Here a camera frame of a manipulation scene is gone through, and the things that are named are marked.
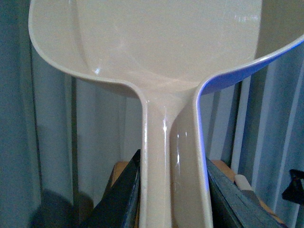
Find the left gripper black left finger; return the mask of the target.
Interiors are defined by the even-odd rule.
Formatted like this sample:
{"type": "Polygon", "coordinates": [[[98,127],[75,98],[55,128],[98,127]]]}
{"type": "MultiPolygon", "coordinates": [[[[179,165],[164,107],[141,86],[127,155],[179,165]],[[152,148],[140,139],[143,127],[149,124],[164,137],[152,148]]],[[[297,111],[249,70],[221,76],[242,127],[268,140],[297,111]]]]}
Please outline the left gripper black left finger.
{"type": "Polygon", "coordinates": [[[140,194],[140,161],[141,150],[138,149],[113,186],[80,227],[134,227],[140,194]]]}

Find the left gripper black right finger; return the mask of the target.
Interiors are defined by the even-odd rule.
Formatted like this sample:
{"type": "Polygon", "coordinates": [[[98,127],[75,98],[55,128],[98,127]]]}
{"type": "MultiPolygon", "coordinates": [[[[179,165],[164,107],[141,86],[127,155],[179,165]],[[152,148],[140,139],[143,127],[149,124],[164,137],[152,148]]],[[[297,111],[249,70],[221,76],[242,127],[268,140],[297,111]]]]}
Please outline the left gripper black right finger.
{"type": "Polygon", "coordinates": [[[255,204],[211,160],[206,159],[215,228],[281,228],[261,206],[255,204]]]}

